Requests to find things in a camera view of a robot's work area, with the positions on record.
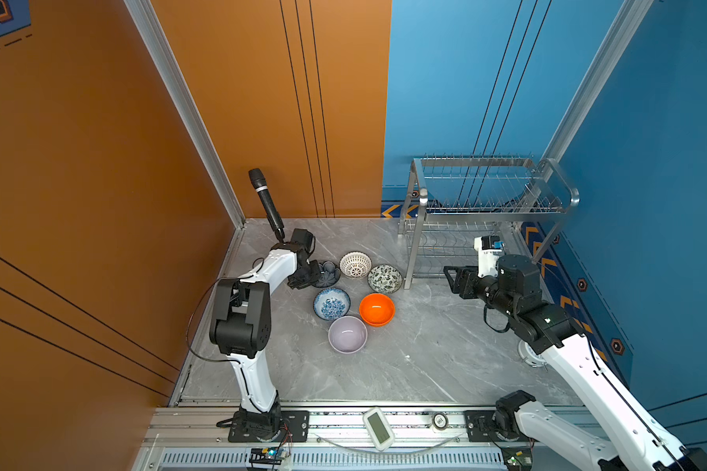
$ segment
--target black microphone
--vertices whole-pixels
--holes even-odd
[[[286,233],[283,231],[283,227],[285,226],[283,226],[283,220],[280,218],[280,214],[277,213],[275,203],[272,202],[272,196],[267,190],[267,180],[264,179],[260,169],[249,170],[249,179],[252,181],[254,190],[256,190],[259,200],[264,206],[264,212],[267,213],[267,221],[270,221],[270,227],[275,232],[275,237],[280,240],[280,243],[284,243],[286,241]]]

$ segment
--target dish rack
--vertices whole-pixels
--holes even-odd
[[[446,265],[476,265],[474,238],[499,233],[503,223],[555,223],[535,248],[539,262],[578,203],[579,191],[547,158],[415,158],[398,225],[410,247],[403,287],[413,278],[442,277]]]

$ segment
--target metal mounting plate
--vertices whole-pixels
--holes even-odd
[[[308,431],[309,431],[309,411],[280,411],[280,415],[283,416],[282,423],[288,426],[288,430],[291,434],[291,438],[294,443],[303,443],[307,441]],[[258,437],[249,434],[239,421],[235,421],[231,425],[231,432],[227,436],[227,440],[231,443],[280,443],[280,440],[285,438],[285,432],[283,430],[278,433],[272,440],[264,441],[260,440]]]

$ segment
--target corner trim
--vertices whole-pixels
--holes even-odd
[[[236,230],[246,218],[150,0],[123,0]]]
[[[653,0],[624,0],[542,158],[560,162]]]

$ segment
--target blue and white bowl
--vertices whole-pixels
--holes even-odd
[[[324,320],[345,316],[351,307],[351,298],[340,288],[327,288],[314,298],[314,313]]]

